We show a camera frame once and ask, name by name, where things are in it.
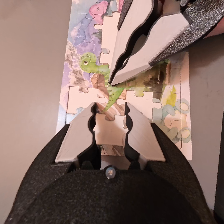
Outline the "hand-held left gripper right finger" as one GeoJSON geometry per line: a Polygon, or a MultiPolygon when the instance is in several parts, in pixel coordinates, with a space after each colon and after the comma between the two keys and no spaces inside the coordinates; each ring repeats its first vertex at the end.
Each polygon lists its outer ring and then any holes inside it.
{"type": "Polygon", "coordinates": [[[125,103],[125,157],[130,161],[162,161],[165,157],[149,119],[129,102],[125,103]]]}

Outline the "pink dinosaur head puzzle piece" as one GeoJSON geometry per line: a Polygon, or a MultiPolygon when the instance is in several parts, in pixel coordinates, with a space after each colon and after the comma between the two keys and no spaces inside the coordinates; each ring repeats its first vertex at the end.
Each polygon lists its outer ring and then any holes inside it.
{"type": "Polygon", "coordinates": [[[119,0],[98,0],[89,8],[87,19],[94,19],[97,15],[112,16],[114,12],[121,12],[119,0]]]}

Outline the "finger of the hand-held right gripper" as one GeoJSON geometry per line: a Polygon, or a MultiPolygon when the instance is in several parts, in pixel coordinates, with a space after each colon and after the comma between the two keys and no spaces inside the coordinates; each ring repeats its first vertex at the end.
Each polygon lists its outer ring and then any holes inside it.
{"type": "Polygon", "coordinates": [[[150,63],[186,28],[189,22],[182,13],[161,16],[150,29],[142,48],[127,60],[126,65],[116,72],[111,85],[116,85],[150,69],[150,63]]]}
{"type": "Polygon", "coordinates": [[[115,80],[115,74],[131,55],[138,38],[149,30],[153,23],[154,0],[125,0],[118,24],[113,58],[110,68],[109,84],[124,82],[115,80]]]}

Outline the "grey desk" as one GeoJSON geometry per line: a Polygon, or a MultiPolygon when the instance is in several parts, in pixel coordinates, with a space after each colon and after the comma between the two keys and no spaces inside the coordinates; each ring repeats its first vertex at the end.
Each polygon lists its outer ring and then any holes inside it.
{"type": "MultiPolygon", "coordinates": [[[[0,223],[55,136],[71,0],[0,1],[0,223]]],[[[214,209],[224,111],[224,34],[189,49],[192,160],[214,209]]]]}

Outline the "group of assembled puzzle pieces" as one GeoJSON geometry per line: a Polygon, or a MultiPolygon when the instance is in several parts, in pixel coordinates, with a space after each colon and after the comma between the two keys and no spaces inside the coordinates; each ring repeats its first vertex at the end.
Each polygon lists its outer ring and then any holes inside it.
{"type": "Polygon", "coordinates": [[[153,92],[155,94],[154,98],[159,99],[161,101],[162,108],[165,107],[165,109],[167,109],[167,108],[173,107],[172,110],[168,110],[169,112],[171,111],[172,116],[176,114],[176,112],[173,112],[173,111],[177,110],[175,104],[177,102],[178,95],[176,93],[176,88],[174,85],[172,86],[172,89],[169,93],[166,92],[167,89],[165,87],[166,87],[166,84],[168,83],[167,81],[165,81],[165,78],[168,79],[170,75],[172,74],[172,72],[175,71],[176,69],[179,72],[180,63],[181,63],[181,54],[176,54],[156,63],[154,66],[151,67],[151,69],[154,72],[154,76],[153,76],[153,92]]]}

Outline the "black dimpled surface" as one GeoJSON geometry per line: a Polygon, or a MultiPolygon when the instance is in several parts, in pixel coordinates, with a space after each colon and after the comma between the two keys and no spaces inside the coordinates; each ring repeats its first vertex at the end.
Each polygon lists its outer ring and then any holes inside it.
{"type": "Polygon", "coordinates": [[[224,223],[224,116],[222,118],[220,154],[213,214],[218,224],[224,223]]]}

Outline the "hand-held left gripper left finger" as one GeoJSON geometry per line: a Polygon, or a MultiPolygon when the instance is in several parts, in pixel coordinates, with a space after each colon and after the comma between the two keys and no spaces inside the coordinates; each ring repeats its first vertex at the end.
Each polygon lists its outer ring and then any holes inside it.
{"type": "Polygon", "coordinates": [[[92,102],[70,123],[55,162],[77,161],[81,155],[96,145],[93,131],[96,122],[96,102],[92,102]]]}

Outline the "green and brown puzzle piece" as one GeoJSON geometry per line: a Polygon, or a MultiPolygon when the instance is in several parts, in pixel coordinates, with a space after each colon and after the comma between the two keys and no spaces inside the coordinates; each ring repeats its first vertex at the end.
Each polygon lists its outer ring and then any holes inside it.
{"type": "Polygon", "coordinates": [[[97,102],[98,113],[105,114],[105,119],[108,121],[115,120],[115,115],[124,116],[125,105],[117,104],[117,99],[126,99],[126,89],[117,88],[113,86],[98,87],[98,97],[104,97],[107,99],[105,103],[97,102]]]}

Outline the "green grass puzzle piece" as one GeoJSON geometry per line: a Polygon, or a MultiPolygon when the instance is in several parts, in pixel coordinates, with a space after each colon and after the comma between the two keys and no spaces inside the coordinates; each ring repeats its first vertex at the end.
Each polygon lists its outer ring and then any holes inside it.
{"type": "Polygon", "coordinates": [[[134,91],[136,97],[143,97],[144,92],[153,92],[153,76],[154,72],[152,69],[142,72],[127,80],[125,88],[126,90],[134,91]]]}

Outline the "person's right hand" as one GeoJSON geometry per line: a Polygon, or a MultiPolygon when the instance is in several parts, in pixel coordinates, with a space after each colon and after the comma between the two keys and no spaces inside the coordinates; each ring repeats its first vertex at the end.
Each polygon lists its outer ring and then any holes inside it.
{"type": "Polygon", "coordinates": [[[224,33],[224,17],[219,21],[215,28],[204,38],[212,37],[224,33]]]}

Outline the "dinosaur puzzle tray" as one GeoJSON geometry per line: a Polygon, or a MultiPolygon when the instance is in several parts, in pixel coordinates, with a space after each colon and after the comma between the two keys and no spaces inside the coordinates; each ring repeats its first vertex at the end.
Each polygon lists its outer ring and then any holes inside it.
{"type": "MultiPolygon", "coordinates": [[[[114,12],[112,16],[102,16],[103,24],[94,25],[94,28],[102,30],[102,39],[93,38],[92,42],[82,42],[78,46],[74,44],[76,26],[86,17],[89,8],[96,2],[97,0],[72,1],[56,132],[75,118],[72,114],[77,113],[77,108],[87,108],[92,102],[105,103],[107,101],[106,98],[97,96],[99,92],[98,87],[104,85],[103,75],[83,72],[78,66],[71,70],[70,52],[72,48],[75,48],[79,56],[87,52],[94,53],[98,63],[108,63],[110,68],[117,35],[117,24],[121,12],[114,12]]],[[[120,10],[122,10],[122,5],[123,0],[119,0],[120,10]]],[[[169,93],[174,85],[178,95],[175,104],[177,110],[173,111],[176,112],[174,116],[171,115],[171,111],[168,111],[172,110],[173,107],[162,108],[161,101],[154,98],[154,92],[144,92],[143,97],[136,97],[134,91],[126,90],[126,99],[119,98],[116,103],[121,105],[128,101],[150,121],[161,119],[162,124],[165,126],[170,126],[171,120],[181,121],[182,148],[180,150],[187,160],[191,160],[189,53],[182,52],[180,54],[180,71],[178,72],[176,69],[168,79],[165,78],[165,81],[168,83],[165,87],[167,89],[166,92],[169,93]]],[[[125,115],[115,115],[115,120],[108,121],[105,119],[105,114],[97,112],[94,131],[96,142],[100,146],[102,155],[124,156],[124,141],[127,133],[125,121],[125,115]]]]}

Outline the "blue purple puzzle piece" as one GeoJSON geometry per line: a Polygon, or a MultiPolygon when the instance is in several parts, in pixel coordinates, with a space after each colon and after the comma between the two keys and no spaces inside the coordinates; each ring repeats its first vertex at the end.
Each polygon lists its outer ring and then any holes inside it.
{"type": "Polygon", "coordinates": [[[94,28],[94,25],[102,25],[101,15],[95,15],[93,19],[84,17],[76,26],[74,44],[78,46],[82,42],[90,43],[93,38],[102,39],[102,30],[94,28]]]}

